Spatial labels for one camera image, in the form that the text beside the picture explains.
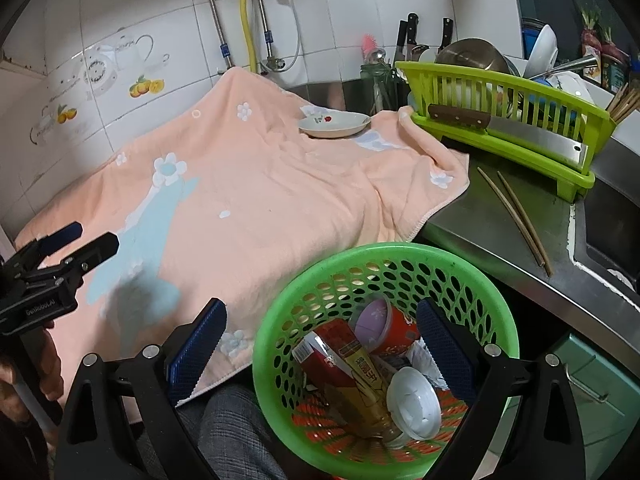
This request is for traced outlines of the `person left hand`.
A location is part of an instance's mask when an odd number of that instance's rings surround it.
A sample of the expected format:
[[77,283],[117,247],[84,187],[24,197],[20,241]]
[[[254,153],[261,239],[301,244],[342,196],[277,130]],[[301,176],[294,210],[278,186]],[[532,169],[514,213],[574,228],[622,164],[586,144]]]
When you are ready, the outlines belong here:
[[1,320],[1,413],[11,422],[33,419],[44,432],[55,432],[63,416],[58,399],[64,380],[53,327],[53,321],[16,328]]

